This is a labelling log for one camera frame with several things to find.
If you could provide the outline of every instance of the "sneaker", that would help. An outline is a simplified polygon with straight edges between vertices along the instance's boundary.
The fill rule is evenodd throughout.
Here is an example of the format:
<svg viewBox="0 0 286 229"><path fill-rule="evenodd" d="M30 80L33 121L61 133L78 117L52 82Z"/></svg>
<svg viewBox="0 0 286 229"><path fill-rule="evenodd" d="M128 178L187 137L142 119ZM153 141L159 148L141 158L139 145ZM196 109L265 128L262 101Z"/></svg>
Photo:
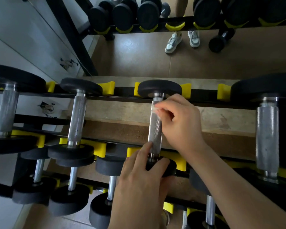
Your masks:
<svg viewBox="0 0 286 229"><path fill-rule="evenodd" d="M191 47L193 48L199 47L200 45L199 31L198 30L188 31L187 35L190 38Z"/></svg>
<svg viewBox="0 0 286 229"><path fill-rule="evenodd" d="M174 33L172 37L167 42L165 53L170 54L176 50L177 45L182 41L181 34L178 36L177 33Z"/></svg>

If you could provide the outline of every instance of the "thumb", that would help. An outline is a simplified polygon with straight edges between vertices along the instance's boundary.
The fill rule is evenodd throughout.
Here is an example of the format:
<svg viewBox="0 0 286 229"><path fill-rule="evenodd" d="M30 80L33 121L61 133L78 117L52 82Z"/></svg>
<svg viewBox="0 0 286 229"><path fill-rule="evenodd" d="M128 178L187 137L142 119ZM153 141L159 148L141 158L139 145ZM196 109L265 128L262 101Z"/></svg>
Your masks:
<svg viewBox="0 0 286 229"><path fill-rule="evenodd" d="M168 111L164 109L157 109L156 114L162 121L162 126L166 126L172 123L171 115L168 113Z"/></svg>
<svg viewBox="0 0 286 229"><path fill-rule="evenodd" d="M175 180L175 176L168 176L161 180L159 189L159 204L163 208L164 200L168 194L168 191Z"/></svg>

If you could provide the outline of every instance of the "dumbbell plate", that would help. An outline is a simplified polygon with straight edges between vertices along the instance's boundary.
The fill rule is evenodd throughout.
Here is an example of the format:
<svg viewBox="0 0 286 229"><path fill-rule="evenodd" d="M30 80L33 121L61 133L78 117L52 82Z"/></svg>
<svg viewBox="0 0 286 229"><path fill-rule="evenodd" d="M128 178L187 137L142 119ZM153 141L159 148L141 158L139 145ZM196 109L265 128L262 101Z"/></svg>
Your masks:
<svg viewBox="0 0 286 229"><path fill-rule="evenodd" d="M50 197L49 211L54 216L76 213L87 205L89 193L90 189L80 184L73 191L68 191L68 186L58 188Z"/></svg>
<svg viewBox="0 0 286 229"><path fill-rule="evenodd" d="M34 148L32 150L22 152L20 156L27 160L48 159L48 147Z"/></svg>
<svg viewBox="0 0 286 229"><path fill-rule="evenodd" d="M20 92L46 92L46 81L32 73L0 65L0 88L4 88L6 83L16 84Z"/></svg>
<svg viewBox="0 0 286 229"><path fill-rule="evenodd" d="M95 170L96 172L107 176L120 176L125 158L106 156L97 157Z"/></svg>
<svg viewBox="0 0 286 229"><path fill-rule="evenodd" d="M14 154L34 149L37 139L34 136L0 137L0 154Z"/></svg>
<svg viewBox="0 0 286 229"><path fill-rule="evenodd" d="M259 4L260 0L222 0L221 9L228 23L239 26L256 15Z"/></svg>
<svg viewBox="0 0 286 229"><path fill-rule="evenodd" d="M286 98L286 73L240 80L231 87L231 101L249 102L263 97Z"/></svg>
<svg viewBox="0 0 286 229"><path fill-rule="evenodd" d="M212 52L219 53L224 49L227 41L224 37L217 35L212 38L209 42L209 48Z"/></svg>
<svg viewBox="0 0 286 229"><path fill-rule="evenodd" d="M286 19L286 0L264 0L260 18L268 23L278 23Z"/></svg>
<svg viewBox="0 0 286 229"><path fill-rule="evenodd" d="M59 144L49 147L48 156L53 159L86 159L93 156L94 147L90 145L80 145L79 148L68 148L68 144Z"/></svg>
<svg viewBox="0 0 286 229"><path fill-rule="evenodd" d="M147 162L146 163L146 170L150 170L153 166L155 165L154 162ZM177 164L176 162L174 162L173 160L170 159L170 163L168 164L168 167L166 168L164 174L162 175L162 177L168 177L168 176L172 176L176 174L176 170L177 170Z"/></svg>
<svg viewBox="0 0 286 229"><path fill-rule="evenodd" d="M159 17L159 9L157 5L151 1L145 1L137 12L139 25L145 30L153 29L158 24Z"/></svg>
<svg viewBox="0 0 286 229"><path fill-rule="evenodd" d="M110 222L111 205L107 204L108 193L96 196L90 204L89 221L92 227L107 229Z"/></svg>
<svg viewBox="0 0 286 229"><path fill-rule="evenodd" d="M13 202L18 204L41 203L48 201L56 186L54 178L43 177L39 183L25 177L14 185Z"/></svg>
<svg viewBox="0 0 286 229"><path fill-rule="evenodd" d="M211 26L221 12L219 0L199 0L193 9L194 21L200 27Z"/></svg>
<svg viewBox="0 0 286 229"><path fill-rule="evenodd" d="M163 93L168 96L173 94L182 94L182 88L179 84L169 80L147 80L138 86L138 94L143 98L153 97L154 93Z"/></svg>
<svg viewBox="0 0 286 229"><path fill-rule="evenodd" d="M190 213L186 220L187 229L206 229L206 213L202 211L194 211ZM215 216L215 226L210 228L229 229L229 226L220 218Z"/></svg>
<svg viewBox="0 0 286 229"><path fill-rule="evenodd" d="M103 88L100 85L84 79L64 78L61 80L60 87L66 92L71 93L82 90L94 96L101 96L103 94Z"/></svg>
<svg viewBox="0 0 286 229"><path fill-rule="evenodd" d="M94 162L94 156L86 159L74 159L74 160L56 160L56 164L64 167L81 167L90 165Z"/></svg>

